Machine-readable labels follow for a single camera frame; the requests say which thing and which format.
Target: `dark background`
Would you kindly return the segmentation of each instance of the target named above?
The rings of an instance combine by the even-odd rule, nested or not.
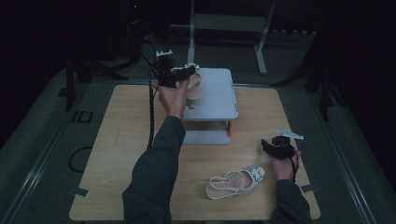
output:
[[[237,4],[221,7],[224,5],[220,1],[206,2],[196,9],[252,16],[262,13],[259,7],[254,7],[260,1],[249,1],[252,4],[249,11],[240,11]],[[189,23],[189,1],[129,3],[138,6],[130,15],[125,10],[126,1],[122,0],[1,1],[0,146],[50,79],[64,69],[70,49],[83,50],[95,59],[111,60],[134,50],[134,40],[125,33],[128,21],[142,19],[165,37],[169,24]],[[271,30],[318,32],[304,66],[328,62],[332,83],[341,92],[393,186],[395,29],[394,0],[282,0],[277,1],[271,23]]]

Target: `hand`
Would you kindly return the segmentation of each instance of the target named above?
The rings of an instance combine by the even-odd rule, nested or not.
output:
[[[180,83],[178,89],[172,89],[165,86],[154,84],[153,88],[160,93],[159,99],[168,116],[175,116],[183,119],[184,109],[186,107],[186,91],[189,81],[185,80]]]
[[[303,154],[302,151],[299,149],[295,149],[296,154],[291,158],[294,162],[294,165],[296,166],[296,171],[298,169],[298,159],[301,157]],[[290,159],[285,159],[283,161],[275,159],[274,157],[268,155],[268,157],[271,159],[271,162],[273,164],[274,168],[274,173],[276,180],[281,180],[281,179],[293,179],[293,168],[292,168],[292,163]]]

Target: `white stand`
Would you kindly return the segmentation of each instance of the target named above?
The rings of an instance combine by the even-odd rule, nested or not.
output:
[[[239,116],[231,72],[224,68],[201,68],[199,72],[201,97],[188,102],[184,111],[184,144],[229,144],[229,122]]]

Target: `metal stand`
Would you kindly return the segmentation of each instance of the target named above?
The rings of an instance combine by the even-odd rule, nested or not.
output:
[[[195,14],[194,0],[191,0],[191,15],[190,15],[190,45],[187,57],[187,64],[194,63],[195,29],[213,29],[213,30],[229,30],[229,31],[250,31],[260,32],[262,34],[260,43],[254,47],[257,64],[259,66],[260,74],[266,75],[267,69],[265,67],[264,58],[262,57],[262,47],[264,46],[265,37],[268,34],[268,28],[275,10],[275,3],[271,5],[268,15],[264,17],[244,17],[244,16],[225,16],[225,15],[209,15],[209,14]]]

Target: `sandal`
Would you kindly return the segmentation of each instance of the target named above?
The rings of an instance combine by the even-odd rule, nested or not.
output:
[[[214,176],[206,186],[206,195],[216,200],[249,194],[264,179],[264,175],[262,167],[253,165],[246,170],[231,171],[224,177]]]
[[[187,87],[187,92],[186,92],[187,99],[189,100],[196,100],[201,96],[200,88],[202,85],[202,76],[199,73],[199,66],[195,64],[193,65],[195,66],[196,71],[194,74],[190,76],[189,86]]]

